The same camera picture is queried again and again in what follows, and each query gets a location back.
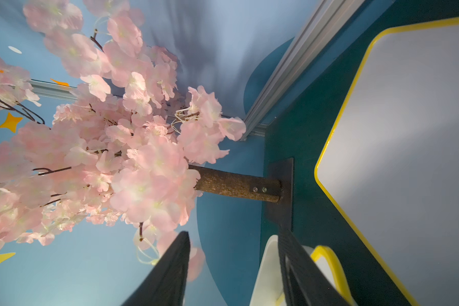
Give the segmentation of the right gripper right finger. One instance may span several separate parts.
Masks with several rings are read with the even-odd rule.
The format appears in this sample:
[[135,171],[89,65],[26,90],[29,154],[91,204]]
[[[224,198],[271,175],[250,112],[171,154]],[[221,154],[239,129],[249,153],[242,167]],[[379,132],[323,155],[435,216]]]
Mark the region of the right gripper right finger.
[[278,251],[287,305],[348,305],[287,228],[279,229]]

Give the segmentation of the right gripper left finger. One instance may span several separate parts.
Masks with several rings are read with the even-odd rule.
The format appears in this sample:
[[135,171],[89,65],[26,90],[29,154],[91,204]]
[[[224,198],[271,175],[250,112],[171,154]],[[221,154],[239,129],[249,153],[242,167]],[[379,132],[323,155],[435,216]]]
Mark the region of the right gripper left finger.
[[189,270],[189,233],[169,233],[156,244],[158,262],[124,305],[183,305]]

